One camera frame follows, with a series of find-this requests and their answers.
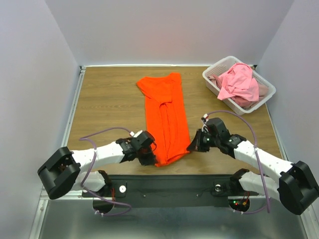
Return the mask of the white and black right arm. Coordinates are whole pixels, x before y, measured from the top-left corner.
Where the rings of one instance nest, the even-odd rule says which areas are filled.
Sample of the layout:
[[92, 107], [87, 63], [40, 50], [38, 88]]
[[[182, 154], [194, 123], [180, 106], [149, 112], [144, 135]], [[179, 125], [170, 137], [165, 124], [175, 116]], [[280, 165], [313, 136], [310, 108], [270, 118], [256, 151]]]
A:
[[319, 185], [309, 166], [298, 161], [291, 163], [259, 149], [246, 138], [231, 134], [220, 118], [202, 117], [187, 151], [208, 152], [218, 148], [223, 154], [243, 161], [260, 173], [241, 169], [232, 175], [229, 188], [234, 194], [244, 191], [263, 194], [275, 199], [291, 213], [301, 215], [318, 197]]

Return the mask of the orange t shirt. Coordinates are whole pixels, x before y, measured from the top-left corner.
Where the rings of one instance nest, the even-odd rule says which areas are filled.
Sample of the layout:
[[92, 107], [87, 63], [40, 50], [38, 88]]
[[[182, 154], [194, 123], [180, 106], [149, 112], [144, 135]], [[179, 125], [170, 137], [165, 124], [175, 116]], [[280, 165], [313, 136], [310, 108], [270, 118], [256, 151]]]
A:
[[145, 97], [147, 131], [155, 138], [156, 166], [178, 161], [188, 154], [190, 145], [180, 73], [144, 77], [137, 87]]

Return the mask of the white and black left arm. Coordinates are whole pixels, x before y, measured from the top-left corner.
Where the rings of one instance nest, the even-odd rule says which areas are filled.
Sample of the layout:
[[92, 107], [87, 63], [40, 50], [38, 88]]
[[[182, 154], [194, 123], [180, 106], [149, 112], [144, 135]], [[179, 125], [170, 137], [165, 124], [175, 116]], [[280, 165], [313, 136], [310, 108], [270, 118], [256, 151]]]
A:
[[86, 150], [57, 149], [37, 171], [50, 199], [65, 196], [70, 191], [84, 189], [99, 196], [110, 193], [111, 184], [104, 172], [95, 169], [106, 164], [123, 163], [138, 159], [142, 166], [155, 165], [157, 160], [152, 146], [155, 138], [148, 131], [130, 133], [104, 146]]

